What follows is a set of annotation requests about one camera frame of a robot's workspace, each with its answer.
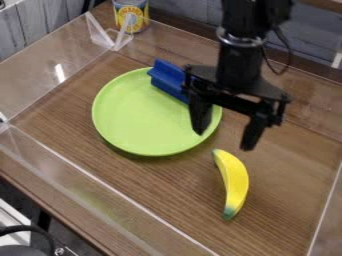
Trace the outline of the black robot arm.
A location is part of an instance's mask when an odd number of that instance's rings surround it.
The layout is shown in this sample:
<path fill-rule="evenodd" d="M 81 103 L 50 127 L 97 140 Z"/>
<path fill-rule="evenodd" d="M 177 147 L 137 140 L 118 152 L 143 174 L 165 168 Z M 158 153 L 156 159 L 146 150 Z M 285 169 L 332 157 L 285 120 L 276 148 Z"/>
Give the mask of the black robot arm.
<path fill-rule="evenodd" d="M 218 64 L 185 66 L 182 92 L 193 130 L 205 133 L 216 105 L 246 115 L 245 151 L 256 148 L 265 129 L 282 123 L 292 102 L 289 94 L 262 77 L 262 66 L 269 63 L 268 34 L 286 39 L 280 25 L 290 19 L 292 7 L 293 0 L 222 0 Z"/>

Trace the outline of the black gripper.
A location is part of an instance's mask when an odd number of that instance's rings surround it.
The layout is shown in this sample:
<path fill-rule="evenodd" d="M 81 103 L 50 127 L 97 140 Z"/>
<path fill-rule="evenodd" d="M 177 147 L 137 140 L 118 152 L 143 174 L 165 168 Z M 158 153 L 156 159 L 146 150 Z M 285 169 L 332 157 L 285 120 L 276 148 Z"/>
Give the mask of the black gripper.
<path fill-rule="evenodd" d="M 213 66 L 186 65 L 184 71 L 186 79 L 182 88 L 189 97 L 193 130 L 198 135 L 205 133 L 216 105 L 230 109 L 250 118 L 241 149 L 252 151 L 265 129 L 284 122 L 286 106 L 292 102 L 289 94 L 264 78 L 257 78 L 248 85 L 225 86 L 216 79 Z"/>

